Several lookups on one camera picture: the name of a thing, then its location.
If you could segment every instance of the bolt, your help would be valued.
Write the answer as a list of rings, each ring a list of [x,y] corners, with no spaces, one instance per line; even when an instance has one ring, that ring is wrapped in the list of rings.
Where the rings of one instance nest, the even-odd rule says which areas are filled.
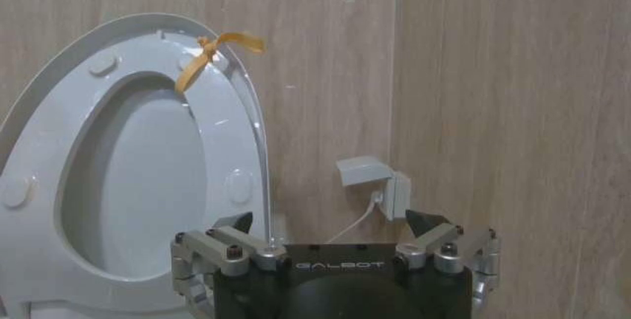
[[[239,260],[244,256],[244,249],[239,245],[231,245],[225,250],[228,260]]]
[[[444,243],[440,247],[440,252],[444,255],[456,256],[457,255],[457,247],[453,243]]]
[[[184,238],[184,232],[179,232],[176,234],[176,244],[181,244],[183,238]]]

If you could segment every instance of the beige wall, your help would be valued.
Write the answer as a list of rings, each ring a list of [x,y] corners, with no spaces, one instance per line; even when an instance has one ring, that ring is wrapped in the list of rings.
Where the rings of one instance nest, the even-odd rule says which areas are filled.
[[[396,16],[395,0],[0,0],[0,116],[109,19],[161,11],[247,30],[269,47],[236,50],[292,240],[323,241],[363,213],[368,190],[341,189],[335,160],[373,154],[413,177],[417,209],[497,228],[491,318],[627,318],[631,0],[399,3]],[[373,214],[349,237],[395,236]]]
[[[363,213],[335,160],[388,156],[395,0],[0,0],[0,117],[55,53],[97,24],[140,12],[185,15],[264,37],[236,48],[261,98],[273,201],[293,241],[323,241]],[[375,215],[351,236],[381,239]]]
[[[491,318],[631,318],[631,0],[400,0],[392,162],[503,240]]]

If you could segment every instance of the power cord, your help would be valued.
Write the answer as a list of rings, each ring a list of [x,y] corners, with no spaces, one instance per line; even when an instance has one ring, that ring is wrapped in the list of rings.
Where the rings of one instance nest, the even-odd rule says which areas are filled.
[[[371,195],[371,202],[368,203],[368,208],[365,209],[365,212],[364,214],[361,215],[361,217],[359,217],[359,219],[341,231],[339,232],[331,239],[327,240],[327,242],[324,244],[331,244],[333,241],[337,240],[339,237],[341,237],[351,229],[353,229],[357,224],[360,224],[364,219],[368,218],[369,214],[372,213],[372,211],[375,210],[375,205],[377,203],[380,203],[383,201],[383,193],[379,192],[379,191],[375,191],[372,192],[372,195]]]

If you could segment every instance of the white toilet seat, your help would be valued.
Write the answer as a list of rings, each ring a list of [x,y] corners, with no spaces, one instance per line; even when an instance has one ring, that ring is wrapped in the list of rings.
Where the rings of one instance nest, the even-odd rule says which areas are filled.
[[[175,92],[147,87],[149,94],[160,95],[157,103],[133,115],[132,127],[125,125],[117,131],[120,145],[132,146],[116,146],[121,154],[104,160],[107,167],[89,160],[73,172],[81,148],[87,148],[87,155],[97,155],[92,151],[99,146],[85,146],[85,141],[92,143],[87,136],[100,127],[100,113],[108,103],[133,84],[176,80],[181,68],[201,51],[197,35],[215,36],[204,26],[179,16],[143,14],[112,21],[64,49],[21,95],[0,131],[0,296],[9,311],[25,308],[27,303],[61,301],[112,312],[169,312],[183,305],[172,291],[168,271],[172,234],[208,227],[221,216],[252,211],[252,234],[269,235],[263,119],[248,75],[228,49],[221,50],[213,65],[200,74],[181,106]],[[185,111],[187,107],[193,118],[171,113],[171,109]],[[171,134],[157,133],[164,116],[173,116],[164,123]],[[195,161],[197,155],[191,147],[195,129],[201,173],[191,172],[184,164],[185,160]],[[180,132],[189,136],[192,144],[164,150],[164,146],[173,145],[171,136]],[[155,134],[167,140],[164,153],[139,153],[160,144]],[[171,157],[171,153],[183,160],[176,157],[163,162],[153,157]],[[184,170],[160,169],[153,161],[157,166],[179,165]],[[136,169],[139,163],[147,165],[141,172]],[[68,213],[68,205],[81,205],[83,197],[89,198],[95,192],[91,176],[83,175],[88,174],[83,168],[89,166],[107,170],[108,180],[96,184],[107,201],[87,211],[77,208],[77,212]],[[191,188],[204,187],[205,190],[188,193]],[[69,201],[65,193],[79,196]],[[180,194],[184,199],[171,201]],[[199,197],[201,204],[193,205],[191,200]],[[155,199],[164,199],[159,208],[153,207]],[[121,221],[121,215],[133,213],[129,206],[144,208]],[[73,225],[63,221],[67,217],[73,224],[76,213],[87,217],[93,212],[96,218],[83,224],[96,220],[104,226],[77,227],[85,231],[81,236],[92,236],[93,227],[95,236],[109,239],[108,246],[101,244],[108,251],[97,255],[99,261],[89,258],[89,250],[77,250],[72,236],[67,236]],[[156,251],[144,251],[147,244]],[[153,263],[160,254],[164,260]]]

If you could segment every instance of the toilet lid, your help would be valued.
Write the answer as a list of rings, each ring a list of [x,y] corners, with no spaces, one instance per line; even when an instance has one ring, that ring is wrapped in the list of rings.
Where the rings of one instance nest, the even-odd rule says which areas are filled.
[[[29,83],[0,129],[0,296],[124,312],[181,306],[168,243],[235,213],[269,235],[267,145],[248,74],[221,48],[184,96],[173,82],[216,35],[180,16],[97,27]]]

